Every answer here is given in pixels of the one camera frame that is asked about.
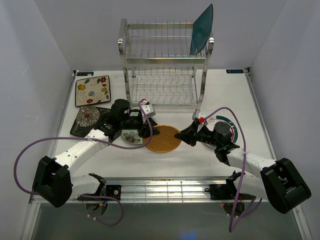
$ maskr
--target yellow flower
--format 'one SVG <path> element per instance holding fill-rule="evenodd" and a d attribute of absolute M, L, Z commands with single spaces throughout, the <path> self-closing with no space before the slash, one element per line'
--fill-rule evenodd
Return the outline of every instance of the yellow flower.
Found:
<path fill-rule="evenodd" d="M 78 86 L 78 90 L 83 91 L 83 90 L 85 90 L 85 89 L 86 89 L 86 86 L 85 86 L 85 85 L 80 84 L 80 85 Z"/>

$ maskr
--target two-tier dish rack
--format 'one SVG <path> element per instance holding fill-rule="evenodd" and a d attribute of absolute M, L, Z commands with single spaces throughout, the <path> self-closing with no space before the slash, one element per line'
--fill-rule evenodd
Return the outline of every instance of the two-tier dish rack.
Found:
<path fill-rule="evenodd" d="M 193 26 L 193 22 L 187 21 L 128 23 L 125 18 L 121 20 L 118 48 L 125 93 L 132 107 L 137 107 L 141 99 L 147 99 L 154 107 L 200 109 L 214 38 L 211 31 L 204 48 L 191 55 Z M 198 92 L 199 65 L 203 70 Z"/>

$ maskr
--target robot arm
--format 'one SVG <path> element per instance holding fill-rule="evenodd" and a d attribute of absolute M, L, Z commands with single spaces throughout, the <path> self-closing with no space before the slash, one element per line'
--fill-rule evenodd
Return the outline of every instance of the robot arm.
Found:
<path fill-rule="evenodd" d="M 151 122 L 153 135 L 159 134 L 160 132 L 153 128 L 157 123 L 151 118 L 155 115 L 152 105 L 147 101 L 142 104 L 144 104 L 142 110 Z M 53 158 L 43 157 L 36 170 L 32 185 L 33 191 L 57 208 L 70 197 L 82 194 L 104 196 L 106 181 L 102 177 L 94 173 L 73 176 L 81 165 L 108 146 L 108 144 L 93 141 L 90 138 L 112 143 L 121 135 L 123 129 L 136 129 L 141 137 L 150 137 L 146 118 L 139 110 L 133 110 L 133 112 L 138 112 L 138 116 L 130 116 L 128 101 L 117 99 L 111 107 L 110 114 L 86 136 L 88 140 L 79 141 L 70 149 Z"/>
<path fill-rule="evenodd" d="M 196 111 L 193 122 L 175 137 L 194 147 L 197 142 L 215 145 L 214 153 L 218 160 L 228 166 L 242 168 L 244 150 L 234 144 L 232 132 L 226 122 L 215 124 L 213 131 L 205 126 L 204 115 Z M 241 193 L 268 200 L 280 213 L 287 213 L 311 197 L 311 191 L 293 165 L 287 159 L 267 159 L 246 153 L 246 168 L 241 184 Z M 239 185 L 240 172 L 233 173 L 226 184 L 216 192 L 234 197 Z"/>

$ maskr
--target white wall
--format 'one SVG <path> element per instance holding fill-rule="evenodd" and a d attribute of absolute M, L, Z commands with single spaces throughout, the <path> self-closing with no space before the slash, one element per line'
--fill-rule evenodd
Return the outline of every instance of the white wall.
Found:
<path fill-rule="evenodd" d="M 27 144 L 52 136 L 72 71 L 33 0 L 0 0 L 0 234 L 20 239 L 30 196 L 18 189 L 14 161 Z M 31 190 L 50 143 L 28 151 L 18 178 Z"/>
<path fill-rule="evenodd" d="M 320 239 L 320 1 L 286 2 L 252 79 L 277 158 L 291 159 L 311 189 L 302 208 Z"/>
<path fill-rule="evenodd" d="M 213 3 L 211 67 L 252 65 L 286 0 L 35 0 L 70 67 L 121 69 L 121 18 L 191 21 Z"/>

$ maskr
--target black label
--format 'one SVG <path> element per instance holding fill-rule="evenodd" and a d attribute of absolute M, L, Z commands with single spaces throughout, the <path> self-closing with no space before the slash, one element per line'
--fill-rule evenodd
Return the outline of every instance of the black label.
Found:
<path fill-rule="evenodd" d="M 78 72 L 76 75 L 77 75 L 77 76 L 93 76 L 93 75 L 94 75 L 94 72 L 93 72 L 93 71 Z"/>
<path fill-rule="evenodd" d="M 244 71 L 242 69 L 227 69 L 227 74 L 243 74 Z"/>

